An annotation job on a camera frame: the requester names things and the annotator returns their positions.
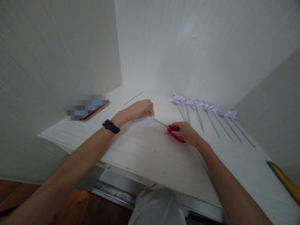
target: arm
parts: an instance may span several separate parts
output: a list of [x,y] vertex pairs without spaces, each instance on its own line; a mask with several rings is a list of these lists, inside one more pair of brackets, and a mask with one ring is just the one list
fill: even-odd
[[[154,115],[153,103],[150,99],[138,101],[118,112],[111,122],[121,128],[126,122],[146,115]],[[49,224],[76,184],[103,157],[114,135],[104,127],[94,133],[35,193],[3,220],[3,225]]]
[[172,126],[180,129],[173,132],[176,136],[196,147],[202,155],[216,186],[220,202],[233,225],[272,224],[210,145],[187,122],[176,122]]

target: red scissors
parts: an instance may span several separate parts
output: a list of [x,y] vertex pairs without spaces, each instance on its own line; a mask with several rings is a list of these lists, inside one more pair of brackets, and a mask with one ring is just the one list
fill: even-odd
[[159,122],[161,125],[164,125],[166,128],[168,128],[168,132],[173,136],[173,138],[175,138],[177,141],[181,142],[181,143],[185,143],[184,140],[178,138],[175,134],[173,134],[171,131],[179,131],[179,129],[172,127],[171,125],[165,125],[162,122]]

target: white straw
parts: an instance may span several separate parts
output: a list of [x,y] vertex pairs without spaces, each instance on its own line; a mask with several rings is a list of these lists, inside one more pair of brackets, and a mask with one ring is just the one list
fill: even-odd
[[250,142],[253,147],[257,147],[256,144],[252,141],[251,137],[247,132],[236,122],[234,119],[230,118],[234,125],[240,130],[240,132],[245,136],[245,138]]
[[215,114],[215,117],[217,118],[217,120],[219,121],[219,123],[221,124],[221,126],[223,127],[223,129],[226,131],[226,133],[228,134],[228,136],[230,137],[230,139],[235,142],[235,140],[233,139],[233,137],[231,136],[231,134],[226,130],[226,128],[224,127],[223,123],[221,123],[220,118],[217,116],[217,114],[215,112],[213,112]]
[[187,116],[188,116],[188,123],[191,124],[190,111],[188,110],[188,104],[187,104]]
[[232,129],[232,131],[234,132],[234,134],[237,136],[237,138],[240,140],[241,143],[244,143],[243,140],[241,139],[241,136],[235,131],[235,129],[233,128],[232,124],[229,122],[228,118],[223,116],[224,120],[227,122],[228,126]]
[[182,117],[183,117],[184,121],[187,121],[187,119],[185,118],[185,115],[184,115],[184,113],[183,113],[183,110],[182,110],[181,104],[177,104],[177,106],[178,106],[178,108],[179,108],[179,111],[181,112],[181,115],[182,115]]
[[209,113],[208,111],[206,111],[206,112],[207,112],[207,115],[208,115],[208,117],[209,117],[209,119],[210,119],[210,122],[211,122],[212,125],[213,125],[213,128],[215,128],[215,131],[216,131],[218,137],[220,138],[220,135],[219,135],[219,132],[218,132],[218,130],[217,130],[217,128],[216,128],[216,125],[214,124],[212,118],[210,117],[210,113]]
[[142,94],[143,92],[144,92],[144,91],[142,91],[141,93],[137,94],[137,95],[134,96],[132,99],[130,99],[128,102],[130,102],[131,100],[133,100],[134,98],[136,98],[137,96],[139,96],[140,94]]
[[197,113],[198,113],[198,116],[199,116],[199,120],[200,120],[200,123],[201,123],[201,127],[202,127],[202,130],[203,130],[203,133],[204,133],[204,126],[203,126],[203,123],[202,123],[202,118],[201,118],[201,113],[200,113],[200,109],[197,108]]

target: smartphone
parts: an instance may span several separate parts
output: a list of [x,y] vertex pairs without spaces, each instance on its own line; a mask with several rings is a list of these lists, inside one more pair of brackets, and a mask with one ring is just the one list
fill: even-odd
[[86,116],[82,117],[79,121],[80,122],[86,122],[86,121],[88,121],[90,118],[92,118],[93,116],[95,116],[98,112],[100,112],[102,109],[104,109],[105,107],[107,107],[109,105],[109,103],[110,103],[110,101],[107,101],[104,105],[101,105],[99,108],[95,109],[94,111],[90,112]]

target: white pants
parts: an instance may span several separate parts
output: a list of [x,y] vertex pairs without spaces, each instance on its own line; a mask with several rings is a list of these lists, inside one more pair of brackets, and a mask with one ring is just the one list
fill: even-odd
[[185,225],[185,217],[177,196],[169,189],[142,191],[128,224]]

